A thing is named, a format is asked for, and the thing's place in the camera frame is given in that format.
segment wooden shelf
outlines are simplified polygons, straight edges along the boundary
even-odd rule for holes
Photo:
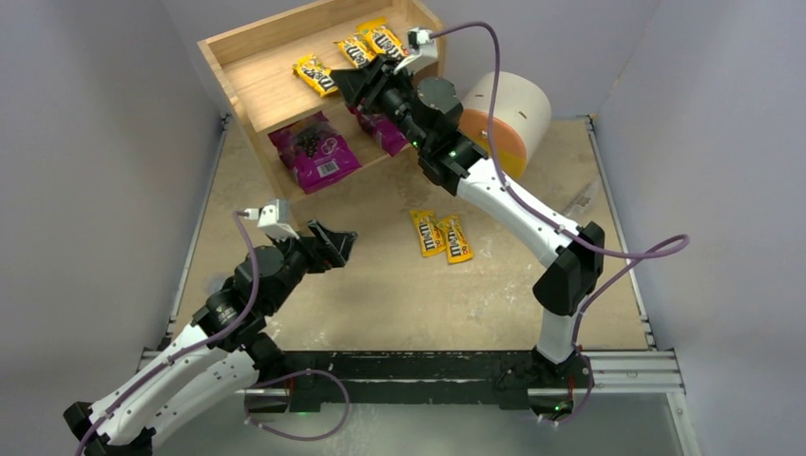
[[[319,110],[326,111],[345,137],[362,169],[387,158],[360,130],[338,93],[319,97],[291,69],[293,62],[310,52],[328,67],[351,67],[334,42],[378,16],[385,16],[388,27],[400,38],[415,26],[442,28],[419,0],[322,0],[199,42],[278,198],[296,201],[305,194],[292,181],[266,135]],[[437,45],[444,56],[445,39],[439,38]],[[417,76],[441,75],[443,65],[440,60]]]
[[[381,15],[386,16],[397,36],[405,36],[401,33],[412,26],[395,9],[385,8],[224,66],[224,74],[246,105],[255,130],[274,131],[327,105],[343,103],[338,93],[320,97],[293,74],[291,64],[313,52],[327,67],[351,68],[334,42],[354,33],[358,24]]]

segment wooden shelf board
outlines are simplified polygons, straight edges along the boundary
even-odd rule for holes
[[[353,151],[358,162],[361,163],[360,169],[354,171],[350,176],[344,178],[344,180],[333,184],[333,186],[340,185],[343,181],[351,179],[356,173],[360,173],[362,170],[389,158],[389,154],[381,149],[373,138],[361,129],[358,122],[355,120],[355,116],[351,114],[343,104],[327,106],[323,109],[323,112],[328,120],[330,120],[331,125],[347,141],[350,150]],[[261,134],[260,140],[263,141],[263,147],[258,153],[266,154],[268,157],[282,195],[292,203],[305,198],[305,192],[294,182],[291,177],[291,172],[282,164],[282,161],[280,161],[278,151],[269,141],[268,134]]]
[[[268,133],[325,107],[340,105],[342,100],[337,93],[319,97],[294,75],[291,64],[313,52],[330,68],[352,67],[334,42],[378,16],[386,16],[387,25],[398,37],[405,36],[405,31],[415,25],[402,11],[383,8],[224,65],[223,72],[246,107],[255,130]]]

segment gray wall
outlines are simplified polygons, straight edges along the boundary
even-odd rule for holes
[[[707,455],[806,447],[806,4],[666,0],[598,138],[659,343],[677,348]]]
[[[159,341],[218,121],[158,0],[0,2],[0,454]]]
[[[426,0],[446,25],[490,22],[503,68],[540,86],[556,117],[596,112],[661,0]],[[163,0],[210,93],[224,107],[196,42],[308,0]],[[492,44],[481,29],[449,38],[448,69],[460,93],[492,70]]]

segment candy wrapper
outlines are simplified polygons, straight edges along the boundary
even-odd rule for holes
[[[377,54],[386,54],[397,60],[403,60],[409,55],[397,36],[386,27],[386,17],[381,16],[365,22],[356,29]]]
[[[353,33],[348,38],[336,42],[336,46],[356,68],[369,65],[375,58],[375,53],[370,49],[370,45],[364,41],[364,37],[360,33]]]
[[[361,129],[372,136],[375,142],[392,157],[409,145],[409,140],[383,114],[365,115],[352,107],[349,110],[358,119]]]
[[[409,211],[414,228],[420,239],[420,253],[423,257],[433,257],[445,251],[442,232],[436,227],[433,211]]]
[[[294,74],[302,78],[305,84],[315,90],[320,97],[330,95],[338,90],[336,82],[330,77],[330,69],[315,54],[307,54],[291,65]]]
[[[473,258],[473,250],[465,237],[465,232],[462,231],[459,216],[447,216],[437,223],[437,226],[448,244],[445,250],[448,252],[449,264],[461,263]]]
[[[306,194],[341,181],[361,167],[322,112],[269,133],[269,140]]]

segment cylindrical container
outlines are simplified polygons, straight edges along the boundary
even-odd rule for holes
[[[469,138],[484,146],[487,141],[489,97],[493,73],[484,75],[462,101],[465,112],[459,127]],[[551,104],[532,81],[502,71],[493,113],[495,146],[504,171],[520,178],[551,122]]]

